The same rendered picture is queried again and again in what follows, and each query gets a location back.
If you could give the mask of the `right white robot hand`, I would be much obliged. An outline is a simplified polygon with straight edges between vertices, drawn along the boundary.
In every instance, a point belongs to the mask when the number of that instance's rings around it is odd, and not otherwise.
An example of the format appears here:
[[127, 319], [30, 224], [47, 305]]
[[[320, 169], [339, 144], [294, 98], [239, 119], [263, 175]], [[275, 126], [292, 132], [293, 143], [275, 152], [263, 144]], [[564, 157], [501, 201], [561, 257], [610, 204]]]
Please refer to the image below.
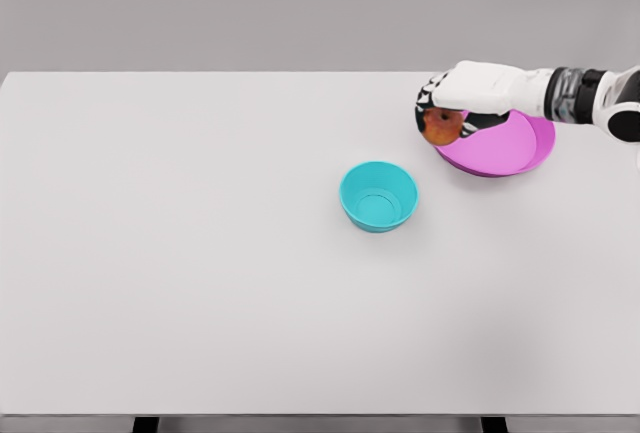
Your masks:
[[523, 74], [523, 69], [514, 66], [465, 60], [432, 76], [419, 90], [415, 103], [419, 132], [424, 129], [425, 110], [434, 107], [464, 115], [457, 140], [505, 123], [512, 109], [509, 89]]

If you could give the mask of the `red yellow apple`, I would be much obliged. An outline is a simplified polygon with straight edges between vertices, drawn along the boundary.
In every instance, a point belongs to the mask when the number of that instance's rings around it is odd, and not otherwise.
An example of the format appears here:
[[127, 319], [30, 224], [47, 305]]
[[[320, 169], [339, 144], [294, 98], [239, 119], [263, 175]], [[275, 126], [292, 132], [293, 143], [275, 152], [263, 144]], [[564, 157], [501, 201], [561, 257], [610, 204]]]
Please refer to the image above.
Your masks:
[[446, 146], [455, 142], [461, 135], [464, 115], [460, 111], [429, 108], [423, 115], [423, 137], [432, 145]]

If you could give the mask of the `pink plate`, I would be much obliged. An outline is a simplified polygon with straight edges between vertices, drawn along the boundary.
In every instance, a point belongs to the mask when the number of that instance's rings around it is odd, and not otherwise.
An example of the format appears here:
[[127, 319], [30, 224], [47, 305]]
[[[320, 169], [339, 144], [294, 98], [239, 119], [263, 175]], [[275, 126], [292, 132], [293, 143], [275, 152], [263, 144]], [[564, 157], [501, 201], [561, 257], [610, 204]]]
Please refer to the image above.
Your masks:
[[458, 169], [477, 176], [504, 177], [540, 166], [553, 151], [555, 140], [552, 122], [512, 110], [505, 123], [435, 149]]

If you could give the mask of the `blue bowl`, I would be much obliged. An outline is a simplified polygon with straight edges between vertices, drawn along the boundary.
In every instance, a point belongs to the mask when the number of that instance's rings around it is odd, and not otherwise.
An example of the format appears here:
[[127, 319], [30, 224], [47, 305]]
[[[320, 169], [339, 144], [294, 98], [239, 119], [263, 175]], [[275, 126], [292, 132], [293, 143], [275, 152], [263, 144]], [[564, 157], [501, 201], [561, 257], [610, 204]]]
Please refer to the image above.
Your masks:
[[400, 227], [414, 214], [420, 199], [413, 176], [386, 161], [353, 166], [343, 175], [338, 195], [350, 221], [369, 233]]

